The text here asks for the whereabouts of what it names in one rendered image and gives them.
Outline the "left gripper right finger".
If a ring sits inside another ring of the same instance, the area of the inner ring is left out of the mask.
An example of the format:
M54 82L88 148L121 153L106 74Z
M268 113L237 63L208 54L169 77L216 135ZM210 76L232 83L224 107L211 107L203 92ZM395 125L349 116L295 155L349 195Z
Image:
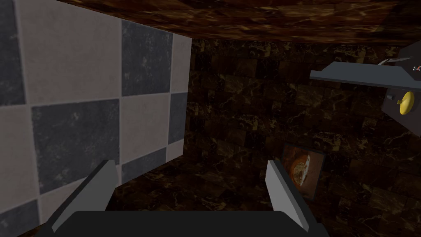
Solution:
M268 160L265 183L275 211L284 213L305 232L317 229L319 224L280 161Z

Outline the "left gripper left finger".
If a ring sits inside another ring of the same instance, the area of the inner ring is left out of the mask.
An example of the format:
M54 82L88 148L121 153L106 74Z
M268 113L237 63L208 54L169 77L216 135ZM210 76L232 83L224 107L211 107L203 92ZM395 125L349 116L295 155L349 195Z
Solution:
M104 211L118 184L115 160L103 160L47 220L47 232L57 229L77 211Z

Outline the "yellow round knob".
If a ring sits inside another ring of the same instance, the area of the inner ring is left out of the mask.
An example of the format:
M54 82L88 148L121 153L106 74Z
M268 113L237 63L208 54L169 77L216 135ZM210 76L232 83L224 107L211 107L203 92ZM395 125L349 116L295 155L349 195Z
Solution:
M399 105L399 112L401 115L408 114L413 105L414 105L414 93L411 91L408 91L404 94L403 98L401 100L397 101L397 104Z

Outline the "brown framed wall picture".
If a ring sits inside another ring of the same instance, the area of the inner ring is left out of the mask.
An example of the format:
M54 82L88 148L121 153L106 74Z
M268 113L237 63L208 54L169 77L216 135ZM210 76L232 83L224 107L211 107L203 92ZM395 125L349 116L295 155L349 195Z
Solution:
M285 144L281 163L303 198L313 200L325 163L326 154Z

